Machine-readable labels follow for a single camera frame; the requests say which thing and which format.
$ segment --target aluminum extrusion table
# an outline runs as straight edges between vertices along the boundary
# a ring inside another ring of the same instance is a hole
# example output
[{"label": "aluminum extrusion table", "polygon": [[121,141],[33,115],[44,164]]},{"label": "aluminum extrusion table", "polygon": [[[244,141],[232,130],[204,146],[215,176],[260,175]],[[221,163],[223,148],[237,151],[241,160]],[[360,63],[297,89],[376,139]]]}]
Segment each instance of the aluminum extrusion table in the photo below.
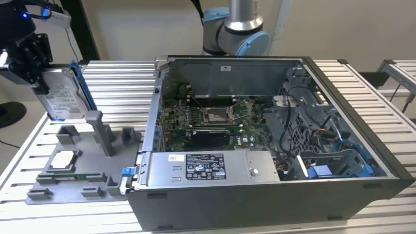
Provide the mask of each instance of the aluminum extrusion table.
[{"label": "aluminum extrusion table", "polygon": [[[416,177],[416,126],[348,64],[315,61],[361,115],[381,141]],[[92,61],[84,68],[85,81],[104,122],[112,129],[133,126],[144,131],[155,82],[153,62]],[[61,124],[91,131],[83,120],[51,122],[44,116],[0,176],[0,232],[23,233],[140,233],[129,204],[95,202],[25,205],[27,191],[44,167]],[[416,184],[393,199],[372,202],[348,221],[267,227],[188,231],[189,234],[236,233],[415,233]]]}]

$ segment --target power supply label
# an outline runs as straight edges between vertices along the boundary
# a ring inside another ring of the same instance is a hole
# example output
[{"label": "power supply label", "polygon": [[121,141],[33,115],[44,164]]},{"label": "power supply label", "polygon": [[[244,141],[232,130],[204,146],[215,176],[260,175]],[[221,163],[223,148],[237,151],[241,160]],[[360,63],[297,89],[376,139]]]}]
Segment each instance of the power supply label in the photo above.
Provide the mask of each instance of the power supply label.
[{"label": "power supply label", "polygon": [[227,179],[224,155],[187,155],[187,179]]}]

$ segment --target open computer tower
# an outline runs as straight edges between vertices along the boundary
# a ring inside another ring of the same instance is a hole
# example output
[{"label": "open computer tower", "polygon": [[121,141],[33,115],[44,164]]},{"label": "open computer tower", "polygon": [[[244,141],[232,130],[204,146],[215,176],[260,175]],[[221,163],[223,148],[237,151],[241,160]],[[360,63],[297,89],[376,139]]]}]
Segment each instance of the open computer tower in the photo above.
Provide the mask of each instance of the open computer tower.
[{"label": "open computer tower", "polygon": [[309,57],[156,66],[127,192],[144,230],[348,219],[413,182]]}]

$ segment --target blue light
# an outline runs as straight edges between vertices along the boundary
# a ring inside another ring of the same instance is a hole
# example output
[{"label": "blue light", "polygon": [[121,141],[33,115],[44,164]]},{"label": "blue light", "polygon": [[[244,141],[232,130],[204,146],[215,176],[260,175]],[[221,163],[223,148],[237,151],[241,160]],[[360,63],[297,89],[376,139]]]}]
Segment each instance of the blue light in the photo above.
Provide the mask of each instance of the blue light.
[{"label": "blue light", "polygon": [[41,16],[48,16],[48,9],[47,8],[41,9]]}]

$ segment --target black stand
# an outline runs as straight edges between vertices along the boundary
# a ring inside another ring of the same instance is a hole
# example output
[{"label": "black stand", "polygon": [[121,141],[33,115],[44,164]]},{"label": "black stand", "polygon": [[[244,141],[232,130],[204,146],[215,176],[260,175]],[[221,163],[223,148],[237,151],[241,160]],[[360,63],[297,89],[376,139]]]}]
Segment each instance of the black stand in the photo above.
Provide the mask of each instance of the black stand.
[{"label": "black stand", "polygon": [[0,128],[16,123],[27,114],[25,106],[19,102],[0,104]]}]

